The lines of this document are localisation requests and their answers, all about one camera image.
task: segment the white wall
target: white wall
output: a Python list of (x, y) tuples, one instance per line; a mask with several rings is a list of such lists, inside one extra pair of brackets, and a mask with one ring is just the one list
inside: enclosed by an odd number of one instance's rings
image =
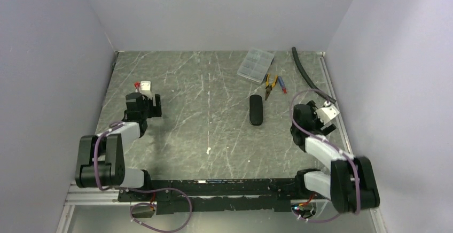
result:
[(327, 63), (389, 232), (453, 232), (453, 0), (354, 0)]
[(0, 0), (1, 232), (55, 232), (114, 52), (88, 0)]
[(89, 0), (117, 50), (324, 51), (352, 0)]

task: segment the workstation enclosure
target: workstation enclosure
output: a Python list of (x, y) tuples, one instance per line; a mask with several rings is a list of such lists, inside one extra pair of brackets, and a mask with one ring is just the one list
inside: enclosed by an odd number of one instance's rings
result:
[[(160, 137), (152, 140), (161, 143), (162, 150), (171, 149), (159, 160), (145, 161), (143, 157), (158, 156), (139, 152), (145, 145), (136, 141), (135, 149), (125, 154), (132, 166), (158, 164), (156, 177), (287, 177), (299, 166), (319, 166), (298, 158), (301, 151), (288, 145), (289, 105), (277, 98), (279, 89), (270, 95), (268, 109), (273, 114), (265, 120), (276, 122), (269, 134), (287, 134), (286, 142), (281, 147), (278, 141), (260, 145), (261, 151), (279, 150), (275, 155), (254, 154), (254, 139), (244, 126), (248, 121), (243, 123), (248, 100), (242, 95), (264, 95), (263, 86), (252, 86), (236, 74), (247, 50), (275, 54), (272, 73), (287, 79), (292, 97), (307, 86), (290, 64), (293, 46), (314, 81), (338, 100), (338, 143), (372, 161), (380, 207), (324, 224), (303, 223), (290, 213), (272, 210), (206, 212), (195, 214), (181, 232), (452, 231), (452, 4), (453, 0), (0, 0), (2, 232), (149, 231), (129, 222), (129, 206), (68, 204), (68, 197), (74, 197), (68, 191), (74, 186), (80, 137), (121, 119), (122, 93), (131, 88), (129, 82), (150, 80), (162, 95), (164, 118), (155, 122), (161, 123), (155, 125)], [(184, 106), (185, 98), (196, 97), (208, 98), (203, 106), (213, 100), (212, 114), (196, 102)], [(240, 120), (221, 121), (214, 109), (235, 109)], [(191, 120), (200, 124), (194, 127)], [(202, 152), (184, 153), (183, 145), (201, 145), (192, 142), (191, 130), (209, 131), (200, 139), (208, 138), (212, 149), (206, 150), (208, 143)], [(263, 135), (256, 141), (272, 139)], [(220, 144), (221, 152), (213, 147)], [(187, 166), (175, 159), (183, 154), (192, 156)], [(243, 164), (242, 154), (247, 155)], [(198, 174), (191, 167), (197, 163)], [(115, 196), (118, 193), (107, 192), (103, 198)], [(421, 207), (428, 212), (421, 213)], [(174, 229), (185, 216), (158, 215), (146, 222)]]

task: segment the black foam tube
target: black foam tube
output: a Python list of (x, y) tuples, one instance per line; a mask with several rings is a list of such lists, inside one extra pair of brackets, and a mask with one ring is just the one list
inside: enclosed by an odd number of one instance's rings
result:
[[(308, 86), (310, 86), (310, 88), (319, 90), (319, 88), (315, 85), (315, 83), (310, 79), (310, 77), (308, 76), (308, 74), (305, 71), (305, 69), (303, 69), (302, 64), (300, 63), (300, 60), (299, 60), (299, 55), (297, 54), (296, 47), (293, 47), (292, 51), (293, 51), (294, 62), (296, 63), (296, 67), (298, 68), (300, 74), (302, 75), (302, 78), (307, 82), (307, 84), (308, 84)], [(329, 100), (332, 104), (337, 102), (336, 99), (334, 99), (331, 96), (327, 95), (323, 91), (321, 91), (321, 92), (322, 93), (319, 93), (319, 92), (316, 92), (316, 93), (320, 97), (324, 98), (325, 100)]]

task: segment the gray marble table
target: gray marble table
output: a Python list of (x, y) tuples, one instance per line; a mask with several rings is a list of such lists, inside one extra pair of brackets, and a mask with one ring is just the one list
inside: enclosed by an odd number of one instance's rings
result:
[[(274, 89), (264, 102), (264, 123), (248, 122), (248, 98), (264, 97), (264, 84), (237, 70), (247, 51), (120, 52), (106, 93), (97, 131), (120, 120), (125, 95), (137, 81), (150, 80), (161, 95), (161, 118), (148, 119), (145, 135), (124, 147), (126, 166), (146, 169), (157, 180), (293, 177), (304, 168), (322, 168), (303, 153), (290, 134), (289, 100), (308, 86), (290, 52), (277, 51), (269, 68), (282, 76), (288, 94)], [(300, 60), (318, 87), (326, 78), (315, 52)], [(322, 100), (302, 95), (298, 102)], [(338, 130), (329, 139), (344, 148)]]

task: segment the black protective cover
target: black protective cover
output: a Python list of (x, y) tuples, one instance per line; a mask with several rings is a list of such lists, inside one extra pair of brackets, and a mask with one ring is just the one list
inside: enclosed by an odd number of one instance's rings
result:
[(250, 96), (250, 124), (261, 125), (263, 123), (263, 98), (260, 95)]

